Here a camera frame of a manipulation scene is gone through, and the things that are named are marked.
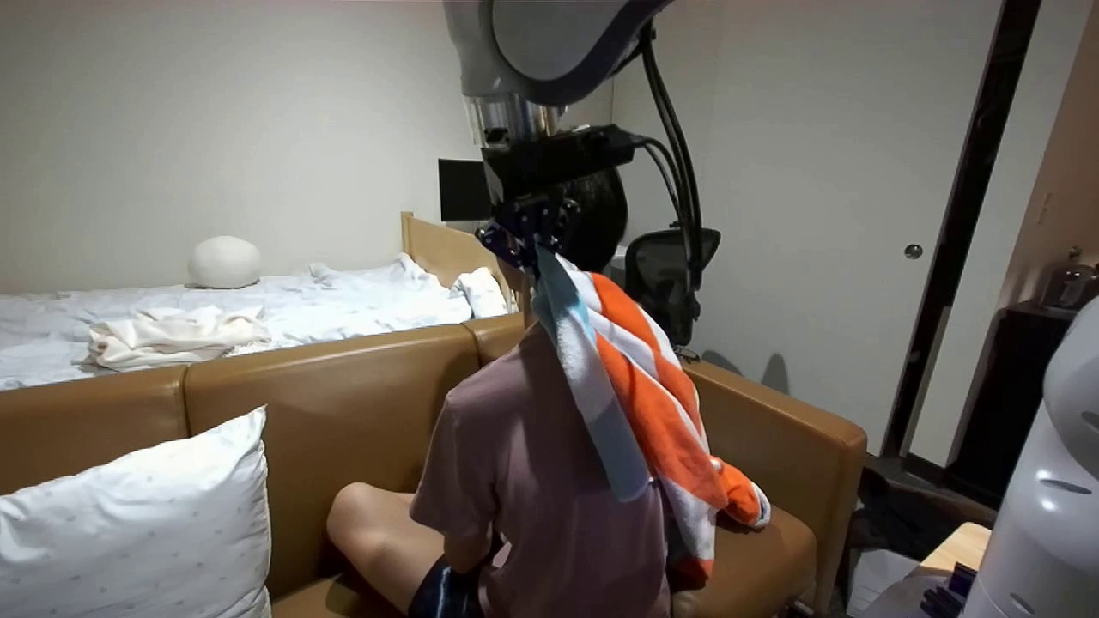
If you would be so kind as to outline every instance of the white pillow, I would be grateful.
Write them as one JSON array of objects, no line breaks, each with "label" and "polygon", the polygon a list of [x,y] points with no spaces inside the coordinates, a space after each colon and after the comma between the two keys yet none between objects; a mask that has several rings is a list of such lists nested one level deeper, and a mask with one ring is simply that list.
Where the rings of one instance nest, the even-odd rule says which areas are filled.
[{"label": "white pillow", "polygon": [[273,614],[265,409],[0,497],[0,614]]}]

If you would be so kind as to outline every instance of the tan couch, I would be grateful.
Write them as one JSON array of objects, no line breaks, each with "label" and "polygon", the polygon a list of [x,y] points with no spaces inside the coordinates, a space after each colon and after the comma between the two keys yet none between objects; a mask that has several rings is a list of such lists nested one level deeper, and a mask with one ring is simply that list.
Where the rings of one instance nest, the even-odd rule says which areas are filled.
[{"label": "tan couch", "polygon": [[[346,577],[323,536],[346,481],[412,492],[438,409],[457,381],[514,342],[514,320],[364,338],[188,372],[143,372],[0,395],[0,492],[71,474],[126,450],[203,433],[267,407],[275,614],[394,614]],[[715,450],[775,503],[765,534],[718,534],[718,575],[695,614],[828,608],[867,436],[853,424],[691,368]]]}]

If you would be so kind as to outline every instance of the white bedsheet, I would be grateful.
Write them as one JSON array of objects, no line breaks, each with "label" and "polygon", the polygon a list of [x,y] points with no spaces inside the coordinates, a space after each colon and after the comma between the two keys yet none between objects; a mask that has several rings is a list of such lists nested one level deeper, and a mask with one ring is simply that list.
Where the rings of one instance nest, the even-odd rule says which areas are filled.
[{"label": "white bedsheet", "polygon": [[360,273],[336,273],[327,263],[312,263],[300,274],[267,274],[252,290],[115,290],[115,291],[59,291],[59,294],[0,294],[0,393],[93,379],[102,372],[132,372],[141,368],[141,354],[135,361],[125,358],[118,368],[96,364],[93,331],[126,339],[125,332],[141,324],[141,316],[183,316],[191,325],[206,316],[254,316],[252,339],[225,339],[225,352],[210,342],[203,354],[254,354],[280,347],[303,347],[323,339],[346,339],[367,332],[398,332],[420,325],[467,324],[473,316],[473,304],[498,305],[501,300],[467,294],[462,285],[442,290],[439,278],[422,273],[407,253]]}]

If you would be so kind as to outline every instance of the couch armrest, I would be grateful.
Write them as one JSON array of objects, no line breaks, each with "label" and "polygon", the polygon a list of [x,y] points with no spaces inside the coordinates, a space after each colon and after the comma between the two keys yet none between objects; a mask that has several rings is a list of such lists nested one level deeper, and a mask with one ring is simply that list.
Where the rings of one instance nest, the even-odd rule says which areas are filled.
[{"label": "couch armrest", "polygon": [[479,342],[479,364],[490,364],[498,358],[506,358],[521,338],[527,338],[527,320],[509,313],[509,316],[498,316],[498,320],[473,320],[473,324],[463,324]]},{"label": "couch armrest", "polygon": [[718,364],[697,361],[686,372],[700,393],[712,450],[819,536],[810,603],[826,610],[858,494],[867,433]]}]

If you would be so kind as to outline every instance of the towel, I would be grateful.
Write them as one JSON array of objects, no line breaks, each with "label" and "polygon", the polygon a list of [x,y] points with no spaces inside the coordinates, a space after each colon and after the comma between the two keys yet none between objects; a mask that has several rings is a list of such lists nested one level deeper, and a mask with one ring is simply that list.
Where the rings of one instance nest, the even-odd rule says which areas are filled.
[{"label": "towel", "polygon": [[718,512],[764,530],[768,497],[712,458],[700,400],[667,332],[610,278],[541,250],[537,313],[552,339],[610,494],[662,494],[671,586],[705,586],[715,570]]},{"label": "towel", "polygon": [[452,278],[462,300],[471,304],[473,320],[495,320],[514,313],[487,269],[473,269]]},{"label": "towel", "polygon": [[260,308],[141,308],[132,320],[91,324],[91,364],[143,372],[199,364],[267,339]]}]

